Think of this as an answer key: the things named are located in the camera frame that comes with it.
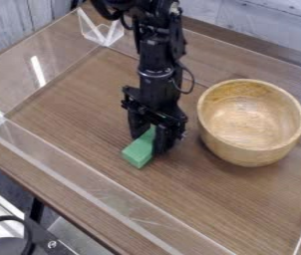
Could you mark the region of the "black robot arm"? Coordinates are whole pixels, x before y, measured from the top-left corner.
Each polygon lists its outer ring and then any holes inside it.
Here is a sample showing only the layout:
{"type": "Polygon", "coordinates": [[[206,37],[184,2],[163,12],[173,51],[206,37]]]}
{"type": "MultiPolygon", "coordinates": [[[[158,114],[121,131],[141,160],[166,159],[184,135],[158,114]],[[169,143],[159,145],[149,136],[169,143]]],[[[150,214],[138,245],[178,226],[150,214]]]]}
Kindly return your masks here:
{"type": "Polygon", "coordinates": [[[178,106],[189,68],[181,62],[186,54],[180,0],[91,0],[101,15],[119,21],[134,32],[141,57],[141,85],[123,87],[122,106],[129,111],[131,137],[154,129],[151,153],[163,154],[182,139],[188,116],[178,106]]]}

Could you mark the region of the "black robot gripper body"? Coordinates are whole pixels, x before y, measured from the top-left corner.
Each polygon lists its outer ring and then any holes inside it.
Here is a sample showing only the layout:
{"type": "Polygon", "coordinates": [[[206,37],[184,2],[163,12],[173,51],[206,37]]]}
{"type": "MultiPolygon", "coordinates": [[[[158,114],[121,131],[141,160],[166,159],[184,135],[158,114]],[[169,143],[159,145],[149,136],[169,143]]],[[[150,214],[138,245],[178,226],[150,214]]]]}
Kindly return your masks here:
{"type": "Polygon", "coordinates": [[[188,116],[178,106],[182,90],[182,69],[153,72],[139,70],[141,85],[125,86],[122,106],[129,112],[145,116],[151,126],[177,126],[177,139],[182,138],[188,116]]]}

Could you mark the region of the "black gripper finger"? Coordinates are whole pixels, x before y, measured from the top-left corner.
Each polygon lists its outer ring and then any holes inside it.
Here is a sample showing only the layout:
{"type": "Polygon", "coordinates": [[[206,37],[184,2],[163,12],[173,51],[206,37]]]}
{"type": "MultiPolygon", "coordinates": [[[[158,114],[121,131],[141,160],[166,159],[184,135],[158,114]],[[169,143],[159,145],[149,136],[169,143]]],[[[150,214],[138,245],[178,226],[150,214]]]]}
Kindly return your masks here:
{"type": "Polygon", "coordinates": [[[153,151],[155,155],[165,154],[174,146],[177,140],[177,126],[161,124],[155,127],[153,151]]]}
{"type": "Polygon", "coordinates": [[[133,139],[138,139],[145,134],[145,132],[150,129],[151,124],[145,119],[143,115],[134,112],[129,112],[129,123],[130,123],[131,137],[133,139]]]}

